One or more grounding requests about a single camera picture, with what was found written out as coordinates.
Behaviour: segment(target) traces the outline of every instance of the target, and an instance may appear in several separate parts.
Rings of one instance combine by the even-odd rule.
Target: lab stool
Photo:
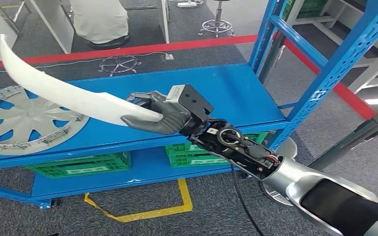
[[[203,31],[208,31],[215,33],[215,37],[218,38],[218,34],[225,33],[227,31],[230,31],[231,37],[234,37],[234,31],[232,30],[232,24],[228,21],[221,20],[221,13],[222,13],[222,2],[223,1],[229,1],[229,0],[215,0],[218,1],[218,9],[217,14],[215,16],[214,20],[205,21],[202,23],[202,29],[199,31],[198,35],[203,35]]]

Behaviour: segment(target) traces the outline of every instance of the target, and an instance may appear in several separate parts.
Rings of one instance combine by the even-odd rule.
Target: green plastic crate
[[[317,17],[327,4],[328,0],[305,0],[299,11],[298,18]],[[283,12],[283,19],[287,19],[290,14],[295,0],[287,0],[286,7]]]
[[[268,132],[260,132],[247,134],[246,136],[261,143],[267,134]],[[226,160],[212,156],[207,151],[200,149],[197,145],[193,145],[190,142],[168,145],[165,148],[171,167],[228,164]]]
[[[24,166],[48,178],[82,176],[131,168],[129,151]]]

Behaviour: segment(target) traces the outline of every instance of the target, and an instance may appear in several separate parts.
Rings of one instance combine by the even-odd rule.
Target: blue shelf post
[[[368,1],[365,13],[330,60],[327,60],[289,26],[280,17],[280,12],[271,14],[271,12],[275,12],[275,9],[275,1],[269,2],[250,59],[250,66],[252,66],[253,71],[259,74],[261,65],[266,59],[266,52],[271,45],[274,28],[277,28],[280,33],[291,40],[321,71],[300,100],[294,104],[292,111],[287,117],[289,125],[284,129],[278,130],[269,142],[271,149],[277,149],[301,125],[305,118],[318,106],[320,101],[341,81],[344,75],[351,70],[352,66],[357,63],[378,39],[378,0]]]
[[[19,201],[22,203],[29,203],[29,204],[37,205],[40,207],[40,209],[48,209],[51,207],[51,199],[32,200],[30,194],[17,192],[17,191],[2,188],[2,187],[0,187],[0,197]]]

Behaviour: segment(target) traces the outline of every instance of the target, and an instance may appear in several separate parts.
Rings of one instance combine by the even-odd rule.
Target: white cable
[[[93,60],[79,60],[79,61],[70,62],[70,63],[61,63],[61,64],[55,64],[55,65],[37,66],[35,68],[47,68],[47,67],[53,67],[53,66],[58,66],[58,65],[72,65],[72,64],[76,64],[76,63],[91,62],[91,61],[96,61],[96,60],[103,60],[103,59],[99,58],[99,59],[93,59]]]
[[[153,53],[147,53],[147,54],[135,54],[133,56],[148,56],[148,55],[155,54],[155,53],[161,53],[161,54],[168,55],[167,53],[164,53],[164,52],[153,52]],[[103,58],[99,58],[99,59],[93,59],[93,60],[79,60],[79,61],[70,62],[70,63],[61,63],[61,64],[55,64],[55,65],[37,66],[35,68],[39,69],[39,68],[48,68],[48,67],[59,66],[59,65],[72,65],[72,64],[76,64],[76,63],[91,62],[91,61],[96,61],[96,60],[104,60],[104,59]]]

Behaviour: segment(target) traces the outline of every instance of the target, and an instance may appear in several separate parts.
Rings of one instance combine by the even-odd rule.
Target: khaki pants
[[[128,15],[119,0],[70,0],[76,33],[106,43],[128,35]]]

